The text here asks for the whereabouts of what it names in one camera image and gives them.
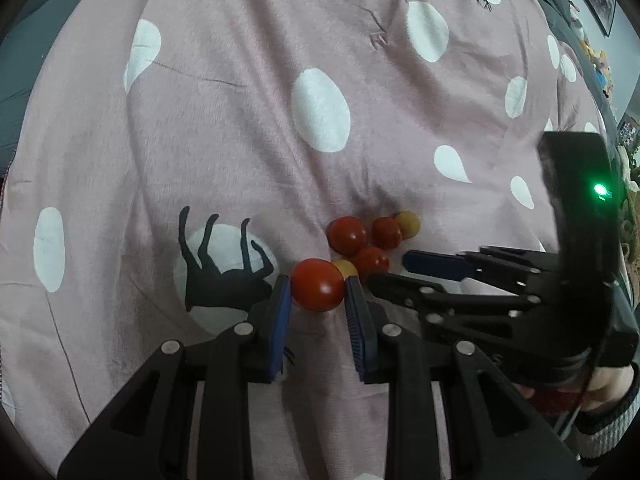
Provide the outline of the person right hand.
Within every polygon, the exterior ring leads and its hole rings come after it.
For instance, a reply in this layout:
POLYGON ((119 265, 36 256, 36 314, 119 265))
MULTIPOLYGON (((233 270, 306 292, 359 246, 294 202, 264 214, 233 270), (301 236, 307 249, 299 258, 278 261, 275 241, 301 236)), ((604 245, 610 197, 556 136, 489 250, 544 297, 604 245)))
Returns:
POLYGON ((560 388, 536 391, 519 384, 516 390, 540 414, 555 416, 576 405, 579 411, 603 413, 623 400, 634 382, 634 367, 597 367, 591 374, 582 373, 574 382, 560 388))

